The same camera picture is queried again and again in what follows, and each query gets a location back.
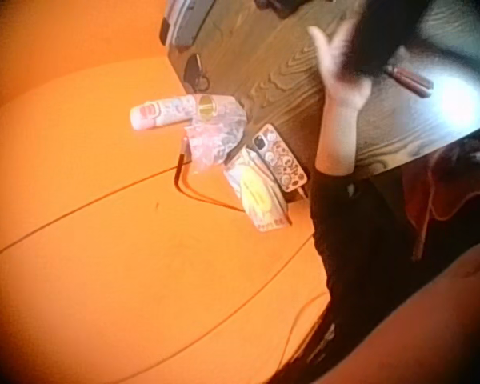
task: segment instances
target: wire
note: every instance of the wire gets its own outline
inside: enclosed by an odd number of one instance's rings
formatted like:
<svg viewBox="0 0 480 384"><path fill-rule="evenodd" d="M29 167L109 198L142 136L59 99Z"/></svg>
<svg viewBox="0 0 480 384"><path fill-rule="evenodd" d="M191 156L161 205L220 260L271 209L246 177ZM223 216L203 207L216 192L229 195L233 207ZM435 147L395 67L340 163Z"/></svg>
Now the wire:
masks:
<svg viewBox="0 0 480 384"><path fill-rule="evenodd" d="M275 274L273 274L266 282L265 284L263 284L260 288L258 288L258 290L256 292L254 292L247 300L244 301L244 303L242 303L236 310L234 310L233 312L231 312L230 314L228 314L223 320L221 320L220 322L218 322L215 326L212 326L207 332L205 332L204 334L202 334L201 336L199 336L198 338L196 338L195 340L193 340L192 342L189 342L187 345L183 346L182 348L180 348L179 350L176 350L175 352L173 352L172 354L164 357L164 358L161 358L160 360L158 360L157 362L154 362L153 364L151 364L150 366L147 366L146 368L143 368L141 370L138 370L137 372L135 373L132 373L132 374L129 374L128 376L124 376L122 378L119 378L117 380L113 380L112 382L106 382L104 384L119 384L121 382L125 382L127 380L130 380L132 378L136 378L137 376L140 376L141 374L144 374L158 366L160 366L161 364L165 363L165 362L168 362L169 360L171 360L172 358L175 358L176 356L178 356L179 354L185 352L186 350L188 350L189 348L191 348L192 346L194 346L195 344L197 344L198 342L200 342L201 340L203 340L206 336L208 336L209 334L213 333L214 331L216 331L218 328L220 328L222 325L224 325L227 321L229 321L233 316L235 316L238 312L240 312L240 310L242 310L245 306L247 306L247 304L249 304L250 302L252 302L261 292L264 291L265 288L268 287L269 284L272 283L273 280L275 280L275 278L277 276L280 275L281 272L284 271L284 269L292 262L292 260L295 259L295 257L298 255L298 253L302 250L302 248L304 248L304 246L308 243L309 240L311 240L313 237L313 235L311 234L305 241L303 244L300 245L299 248L296 249L295 252L293 252L293 254L288 258L288 260L285 261L285 263L281 266L281 268L279 268Z"/></svg>
<svg viewBox="0 0 480 384"><path fill-rule="evenodd" d="M204 202L206 204L211 204L212 206L221 206L222 208L227 208L228 210L234 210L236 212L244 212L244 210L241 210L240 208L237 208L236 206L231 206L230 204L226 204L225 202L220 202L219 200L215 200L214 198L209 198L209 197L207 197L203 194L200 194L199 192L196 192L192 188L190 188L195 194L202 197L202 198L196 198L195 196L192 196L191 194L187 193L186 191L184 191L180 187L179 181L181 179L182 169L183 169L183 165L185 163L186 145L187 145L186 138L183 138L182 151L180 152L180 155L178 157L178 164L176 165L176 173L174 173L174 187L176 188L176 190L180 194L183 194L183 195L187 196L188 198L191 198L192 200L195 200L197 202Z"/></svg>
<svg viewBox="0 0 480 384"><path fill-rule="evenodd" d="M298 320L300 319L300 317L302 316L302 314L304 313L304 311L311 305L313 304L314 302L316 302L319 298L323 297L323 296L326 296L328 293L327 292L321 292L320 294L317 294L316 296L312 297L310 300L308 300L302 307L300 310L298 310L297 314L295 315L295 319L294 319L294 322L292 323L291 327L290 327L290 331L288 333L288 338L286 338L286 343L285 343L285 346L282 350L282 354L281 354L281 358L279 359L279 364L278 364L278 367L276 368L276 372L279 370L279 368L281 368L281 365L282 365L282 361L284 360L285 358L285 354L286 354L286 349L288 348L288 345L290 344L290 340L291 340L291 336L292 336L292 333L294 332L294 329L295 327L297 326L298 324Z"/></svg>
<svg viewBox="0 0 480 384"><path fill-rule="evenodd" d="M108 198L114 194L117 194L119 192L122 192L132 186L136 186L137 184L140 184L142 182L146 182L148 180L151 180L152 178L156 178L157 176L160 176L162 174L165 174L167 172L171 172L172 170L176 170L176 173L174 174L174 186L176 186L176 189L178 190L178 192L184 194L185 196L187 196L188 198L191 198L193 200L197 200L199 202L205 202L207 204L212 204L212 205L216 205L216 206L221 206L223 208L227 208L227 209L230 209L230 210L236 210L238 212L243 212L243 210L235 207L235 206L230 206L229 204L225 204L224 202L219 202L218 200L214 200L212 198L207 198L208 200L205 200L205 199L201 199L201 198L196 198L190 194L188 194L187 192L185 192L184 190L181 189L181 187L179 186L179 179L180 179L180 176L181 176L181 173L182 173L182 168L183 166L187 165L187 164L190 164L190 162L185 162L185 156L184 155L181 155L180 154L180 157L178 159L178 164L176 166L172 166L171 168L167 168L165 170L161 170L159 172L156 172L154 174L151 174L145 178L141 178L140 180L137 180L135 182L132 182L130 184L127 184L125 186L122 186L121 188L117 188L116 190L113 190L107 194L104 194L103 196L100 196L99 198L96 198L94 200L91 200L90 202L87 202L85 204L83 204L82 206L79 206L73 210L70 210L69 212L66 212L65 214L62 214L61 216L58 216L57 218L43 224L42 226L39 226L38 228L32 230L31 232L28 232L27 234L24 234L23 236L21 236L20 238L18 238L17 240L14 240L12 243L8 244L7 246L4 246L3 248L0 249L0 254L3 254L5 251L9 250L10 248L12 248L13 246L16 246L17 244L19 244L20 242L23 242L24 240L27 240L28 238L30 238L31 236L35 235L37 232L40 232L44 229L46 229L47 227L55 224L56 222L60 222L61 220L63 220L64 218L67 218L73 214L76 214L77 212L79 212L80 210L83 210L85 208L87 208L88 206L92 206L93 204L97 203L97 202L100 202L101 200L105 199L105 198Z"/></svg>
<svg viewBox="0 0 480 384"><path fill-rule="evenodd" d="M307 200L307 201L310 200L310 198L308 197L306 191L305 191L304 188L302 188L301 186L300 186L299 188L297 188L297 192L302 196L302 198L303 198L304 200Z"/></svg>
<svg viewBox="0 0 480 384"><path fill-rule="evenodd" d="M6 250L12 248L13 246L16 246L17 244L19 244L20 242L24 241L24 240L27 240L29 237L35 235L37 232L40 232L41 230L44 230L45 228L55 224L56 222L60 222L61 220L63 220L64 218L67 218L69 216L71 216L72 214L76 214L77 212L79 212L80 210L83 210L84 208L87 208L88 206L92 206L93 204L97 203L97 202L100 202L101 200L104 200L106 198L109 198L110 196L114 195L114 194L117 194L119 192L122 192L132 186L136 186L137 184L140 184L142 182L146 182L148 180L151 180L152 178L156 178L157 176L160 176L162 174L166 174L167 172L171 172L172 170L176 170L176 166L172 166L171 168L167 168L165 170L160 170L159 172L156 172L154 174L151 174L150 176L147 176L145 178L141 178L140 180L137 180L136 182L131 182L130 184L127 184L125 186L122 186L121 188L117 188L116 190L113 190L112 192L109 192L107 194L104 194L103 196L100 196L99 198L96 198L94 200L91 200L90 202L87 202L85 203L84 205L82 206L79 206L78 208L75 208L73 210L70 210L69 212L66 212L65 214L62 214L61 216L47 222L46 224L43 224L42 226L36 228L35 230L32 230L31 232L27 233L27 234L24 234L23 236L21 236L19 239L13 241L11 244L7 245L7 246L4 246L3 248L0 249L0 254L3 254Z"/></svg>

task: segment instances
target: person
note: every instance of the person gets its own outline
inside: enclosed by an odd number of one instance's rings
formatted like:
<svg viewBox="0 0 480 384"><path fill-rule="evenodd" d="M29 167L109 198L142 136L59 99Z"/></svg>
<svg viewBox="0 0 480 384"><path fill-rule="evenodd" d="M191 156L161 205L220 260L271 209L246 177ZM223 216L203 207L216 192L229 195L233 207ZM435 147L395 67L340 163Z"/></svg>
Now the person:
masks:
<svg viewBox="0 0 480 384"><path fill-rule="evenodd" d="M432 222L422 260L412 261L410 225L372 181L351 176L358 115L372 87L341 71L353 28L344 22L331 40L308 29L326 91L310 210L330 302L269 383L436 383L463 374L473 382L462 362L480 363L480 198L448 222Z"/></svg>

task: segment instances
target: wooden table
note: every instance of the wooden table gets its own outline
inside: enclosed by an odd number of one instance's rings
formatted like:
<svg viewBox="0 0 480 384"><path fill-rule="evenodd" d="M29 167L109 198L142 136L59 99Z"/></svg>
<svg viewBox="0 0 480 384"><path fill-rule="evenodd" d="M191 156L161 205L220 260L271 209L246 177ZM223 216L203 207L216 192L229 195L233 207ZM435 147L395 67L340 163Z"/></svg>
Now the wooden table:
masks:
<svg viewBox="0 0 480 384"><path fill-rule="evenodd" d="M314 0L281 20L271 10L257 9L252 0L216 0L195 44L184 51L171 47L169 59L182 80L186 60L199 53L210 79L208 93L233 95L246 109L249 123L243 142L250 142L270 122L309 170L324 91L306 27L320 26L331 35L341 20L356 15L356 3ZM450 14L443 18L436 13L424 29L442 28L451 37L450 26L459 23L452 23ZM454 12L457 17L463 13ZM467 36L456 33L457 40ZM401 65L432 79L433 95L420 99L386 76L374 80L358 123L360 177L400 166L480 128L480 73L468 62L428 45L407 49Z"/></svg>

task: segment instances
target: decorated phone case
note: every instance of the decorated phone case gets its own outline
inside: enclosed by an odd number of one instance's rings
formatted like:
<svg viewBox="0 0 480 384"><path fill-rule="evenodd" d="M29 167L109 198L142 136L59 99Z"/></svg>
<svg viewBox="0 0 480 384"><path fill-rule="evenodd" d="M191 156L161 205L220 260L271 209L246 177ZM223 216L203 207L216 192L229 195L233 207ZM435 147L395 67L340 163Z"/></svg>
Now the decorated phone case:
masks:
<svg viewBox="0 0 480 384"><path fill-rule="evenodd" d="M291 192L307 183L304 170L272 124L266 124L254 136L253 144L282 190Z"/></svg>

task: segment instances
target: orange floor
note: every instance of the orange floor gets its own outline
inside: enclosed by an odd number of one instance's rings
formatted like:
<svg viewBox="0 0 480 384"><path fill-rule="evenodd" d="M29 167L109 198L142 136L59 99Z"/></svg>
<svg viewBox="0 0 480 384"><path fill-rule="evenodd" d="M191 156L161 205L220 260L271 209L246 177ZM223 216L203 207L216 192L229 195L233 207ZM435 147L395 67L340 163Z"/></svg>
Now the orange floor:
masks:
<svg viewBox="0 0 480 384"><path fill-rule="evenodd" d="M136 132L129 110L183 89L163 48L121 49L133 41L121 39L128 26L119 23L110 40L103 29L127 8L149 6L130 27L156 30L159 20L139 18L160 19L164 4L107 10L115 2L68 0L63 21L47 1L32 2L45 12L40 19L25 2L4 3L0 42L18 49L20 63L0 70L2 366L23 383L266 378L299 310L316 298L298 316L286 357L328 300L307 203L290 205L291 228L261 234L244 214L178 194L172 171L149 178L174 166L182 127ZM100 21L86 22L86 12ZM34 19L23 31L33 40L61 18L89 41L82 47L68 33L64 50L22 56L26 48L4 37L10 18L22 17ZM93 60L78 54L94 45ZM52 60L62 52L71 58L64 66ZM18 75L34 64L34 78ZM220 170L191 172L190 183L238 204Z"/></svg>

